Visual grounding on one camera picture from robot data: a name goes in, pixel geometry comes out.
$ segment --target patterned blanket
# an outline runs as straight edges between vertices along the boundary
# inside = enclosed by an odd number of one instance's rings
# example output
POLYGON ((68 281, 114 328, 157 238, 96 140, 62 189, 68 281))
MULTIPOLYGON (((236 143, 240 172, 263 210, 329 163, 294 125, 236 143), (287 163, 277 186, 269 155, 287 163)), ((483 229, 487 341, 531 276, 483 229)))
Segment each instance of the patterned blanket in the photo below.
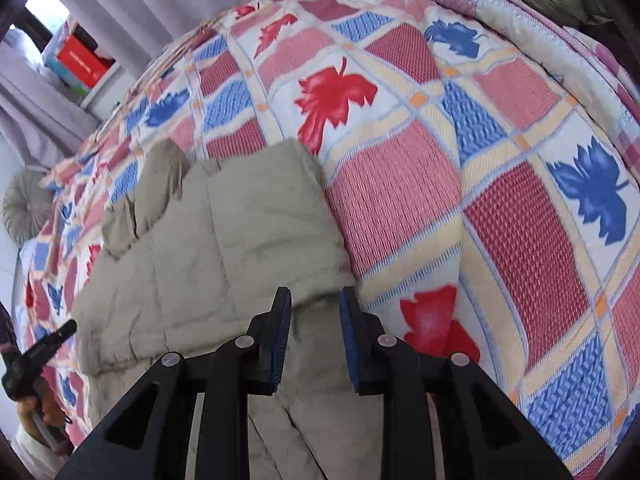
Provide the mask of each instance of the patterned blanket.
MULTIPOLYGON (((156 140, 195 160, 297 137, 322 164, 366 310, 420 351, 466 352, 592 478, 640 395, 640 196, 611 140, 638 124, 585 52, 508 14, 501 36, 470 17, 480 1, 253 0, 169 46, 43 181, 56 208, 26 343, 73 314, 104 208, 156 140), (550 41, 564 75, 507 32, 550 41)), ((47 378, 78 444, 91 392, 74 348, 47 378)))

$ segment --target bed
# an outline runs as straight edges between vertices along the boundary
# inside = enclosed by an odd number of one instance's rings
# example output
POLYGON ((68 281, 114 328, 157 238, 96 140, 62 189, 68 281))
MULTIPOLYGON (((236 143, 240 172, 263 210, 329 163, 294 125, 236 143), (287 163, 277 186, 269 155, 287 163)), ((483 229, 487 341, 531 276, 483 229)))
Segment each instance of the bed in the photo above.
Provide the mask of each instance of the bed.
MULTIPOLYGON (((597 44, 519 0, 252 0, 169 45, 43 180, 24 345, 73 316, 104 209, 158 139, 199 160, 296 137, 364 309, 468 354, 592 479, 640 402, 639 103, 597 44)), ((75 347, 45 375, 77 445, 96 421, 75 347)))

